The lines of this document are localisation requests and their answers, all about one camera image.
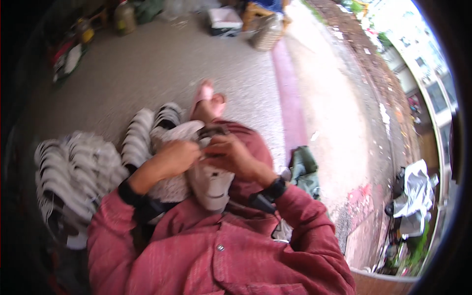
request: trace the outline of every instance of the plastic bottle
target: plastic bottle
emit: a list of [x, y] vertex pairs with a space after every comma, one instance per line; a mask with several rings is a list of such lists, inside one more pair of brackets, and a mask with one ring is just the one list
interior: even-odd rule
[[120, 35], [128, 35], [136, 29], [135, 8], [126, 0], [121, 0], [115, 10], [115, 24]]

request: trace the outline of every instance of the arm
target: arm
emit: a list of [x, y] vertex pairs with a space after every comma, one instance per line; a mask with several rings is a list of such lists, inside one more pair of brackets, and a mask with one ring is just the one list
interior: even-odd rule
[[293, 267], [307, 271], [313, 280], [325, 282], [327, 291], [354, 294], [355, 282], [339, 249], [326, 207], [295, 185], [288, 186], [275, 203], [280, 216], [294, 228], [290, 244], [296, 252], [289, 254]]
[[147, 160], [127, 181], [104, 196], [87, 229], [88, 268], [94, 294], [124, 294], [136, 260], [130, 230], [134, 207], [140, 195], [146, 194], [158, 181], [186, 171], [200, 156], [196, 143], [172, 141]]
[[103, 197], [88, 231], [88, 268], [94, 294], [123, 294], [136, 252], [129, 231], [134, 208], [114, 190]]
[[[234, 135], [212, 137], [204, 151], [218, 155], [205, 159], [206, 163], [255, 181], [264, 189], [279, 177], [257, 161]], [[327, 292], [354, 294], [354, 279], [334, 236], [335, 227], [326, 216], [326, 207], [291, 184], [275, 203], [281, 217], [294, 228], [291, 246], [295, 252], [287, 253], [287, 266], [319, 282]]]

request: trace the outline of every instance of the person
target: person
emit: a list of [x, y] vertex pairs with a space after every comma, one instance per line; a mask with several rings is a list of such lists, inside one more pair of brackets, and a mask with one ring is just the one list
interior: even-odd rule
[[[105, 196], [88, 228], [90, 284], [94, 294], [355, 294], [355, 283], [335, 238], [326, 207], [291, 185], [275, 199], [275, 215], [250, 208], [250, 194], [279, 180], [259, 134], [220, 118], [226, 97], [200, 86], [190, 119], [224, 125], [202, 151], [171, 141]], [[202, 162], [231, 171], [232, 203], [206, 211], [190, 197], [157, 223], [138, 255], [130, 231], [134, 207], [158, 181]], [[281, 217], [293, 227], [290, 243], [271, 238]]]

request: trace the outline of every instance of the blue object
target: blue object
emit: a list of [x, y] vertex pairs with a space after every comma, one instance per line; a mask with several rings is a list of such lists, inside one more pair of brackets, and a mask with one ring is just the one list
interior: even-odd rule
[[269, 11], [284, 13], [282, 0], [251, 0], [250, 2], [256, 3], [260, 7]]

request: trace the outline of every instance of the black wrist strap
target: black wrist strap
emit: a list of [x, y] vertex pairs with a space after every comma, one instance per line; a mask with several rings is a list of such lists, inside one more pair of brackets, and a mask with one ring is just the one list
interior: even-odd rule
[[286, 190], [287, 186], [285, 185], [285, 180], [280, 176], [274, 180], [268, 188], [262, 190], [260, 194], [273, 203], [276, 199], [280, 198]]
[[282, 177], [277, 178], [272, 184], [258, 193], [251, 194], [249, 196], [249, 206], [267, 212], [269, 214], [275, 214], [276, 208], [272, 203], [277, 198], [280, 198], [287, 190], [285, 180]]
[[145, 195], [137, 194], [129, 186], [128, 178], [118, 186], [118, 195], [128, 205], [139, 208], [145, 203]]
[[129, 186], [128, 179], [118, 186], [118, 195], [128, 205], [135, 208], [133, 219], [138, 224], [146, 224], [153, 218], [169, 211], [178, 203], [161, 203], [159, 200], [154, 200], [147, 195], [137, 194]]

